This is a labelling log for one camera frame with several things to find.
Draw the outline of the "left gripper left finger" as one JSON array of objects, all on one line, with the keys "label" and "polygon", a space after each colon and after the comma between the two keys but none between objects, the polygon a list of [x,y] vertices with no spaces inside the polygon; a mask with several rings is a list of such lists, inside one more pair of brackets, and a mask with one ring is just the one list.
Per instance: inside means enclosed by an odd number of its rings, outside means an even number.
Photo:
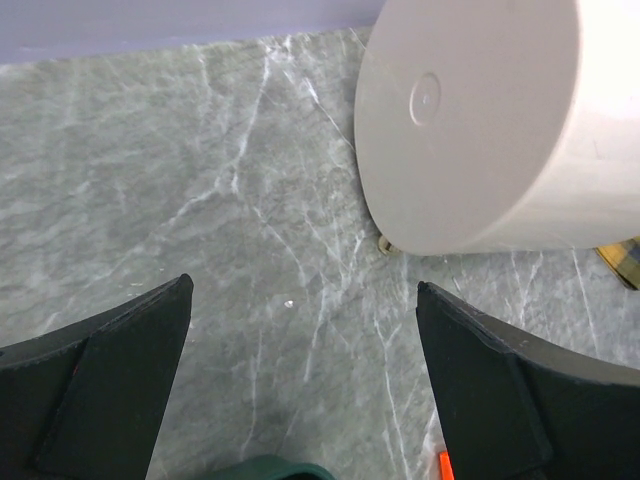
[{"label": "left gripper left finger", "polygon": [[4,479],[146,477],[189,329],[183,274],[1,350]]}]

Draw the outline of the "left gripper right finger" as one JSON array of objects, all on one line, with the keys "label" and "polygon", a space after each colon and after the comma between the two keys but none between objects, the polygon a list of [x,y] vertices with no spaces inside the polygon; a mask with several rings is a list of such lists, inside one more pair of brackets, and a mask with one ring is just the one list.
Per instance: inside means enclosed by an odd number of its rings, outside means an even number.
[{"label": "left gripper right finger", "polygon": [[457,479],[636,479],[639,372],[417,288],[417,324]]}]

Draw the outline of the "round drawer organizer box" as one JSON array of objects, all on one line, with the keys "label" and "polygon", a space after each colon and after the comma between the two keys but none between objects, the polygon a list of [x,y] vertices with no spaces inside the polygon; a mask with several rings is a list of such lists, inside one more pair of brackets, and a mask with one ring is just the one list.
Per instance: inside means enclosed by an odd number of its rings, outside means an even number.
[{"label": "round drawer organizer box", "polygon": [[380,233],[417,256],[639,233],[635,1],[389,1],[354,116]]}]

